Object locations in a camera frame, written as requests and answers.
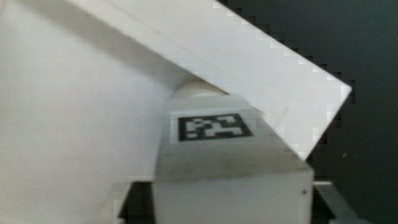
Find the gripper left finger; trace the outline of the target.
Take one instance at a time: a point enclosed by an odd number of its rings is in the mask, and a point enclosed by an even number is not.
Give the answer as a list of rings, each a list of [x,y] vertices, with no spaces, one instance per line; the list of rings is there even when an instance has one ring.
[[[112,224],[156,224],[153,183],[133,181],[115,188]]]

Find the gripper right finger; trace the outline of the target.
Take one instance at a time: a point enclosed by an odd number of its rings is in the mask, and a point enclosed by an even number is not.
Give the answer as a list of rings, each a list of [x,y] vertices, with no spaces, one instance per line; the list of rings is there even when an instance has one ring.
[[[330,181],[316,181],[311,224],[371,224],[350,207]]]

